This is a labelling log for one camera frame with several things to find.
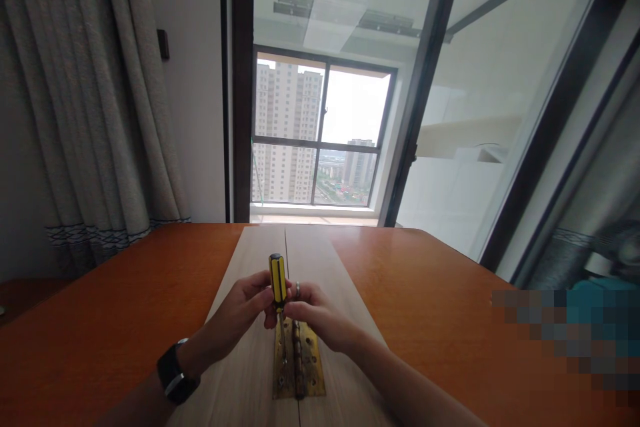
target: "smartwatch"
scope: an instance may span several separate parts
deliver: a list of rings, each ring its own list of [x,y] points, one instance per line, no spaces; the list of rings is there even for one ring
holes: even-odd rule
[[[198,385],[200,385],[200,377],[197,379],[185,377],[180,368],[180,364],[178,364],[178,357],[176,357],[175,354],[178,348],[187,340],[188,339],[182,339],[169,347],[164,355],[158,359],[158,363],[156,364],[158,377],[160,377],[160,382],[162,382],[165,395],[176,405],[183,404]]]

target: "floor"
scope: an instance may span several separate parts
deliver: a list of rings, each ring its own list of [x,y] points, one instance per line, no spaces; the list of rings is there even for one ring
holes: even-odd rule
[[[252,224],[312,224],[312,225],[345,225],[376,227],[378,219],[347,218],[347,217],[307,217],[307,216],[273,216],[252,215]]]

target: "pixelated area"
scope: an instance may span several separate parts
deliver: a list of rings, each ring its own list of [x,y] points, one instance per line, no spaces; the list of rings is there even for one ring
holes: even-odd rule
[[[618,392],[617,404],[636,405],[640,291],[508,290],[493,292],[491,301],[494,322],[517,324],[520,340],[539,341],[543,356],[566,359],[565,374],[588,374],[590,389]]]

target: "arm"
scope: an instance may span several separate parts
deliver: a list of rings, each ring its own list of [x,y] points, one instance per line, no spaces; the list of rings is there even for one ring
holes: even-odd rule
[[[233,284],[213,317],[177,351],[178,364],[187,378],[200,377],[210,365],[229,355],[260,312],[265,312],[265,328],[276,326],[270,283],[271,276],[264,270]],[[291,287],[291,282],[287,281],[287,287]],[[97,425],[164,425],[175,407],[165,397],[160,378],[154,371]]]
[[[329,348],[352,359],[405,425],[484,425],[456,399],[334,310],[318,286],[301,283],[299,300],[285,306],[285,315],[307,322]]]

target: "sky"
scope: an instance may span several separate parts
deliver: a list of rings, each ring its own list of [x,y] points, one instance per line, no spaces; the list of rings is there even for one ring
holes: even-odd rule
[[[258,63],[275,68],[274,61],[259,59]],[[325,73],[323,69],[298,65],[298,73],[305,71]],[[359,138],[377,143],[390,78],[331,70],[322,141],[347,143]]]

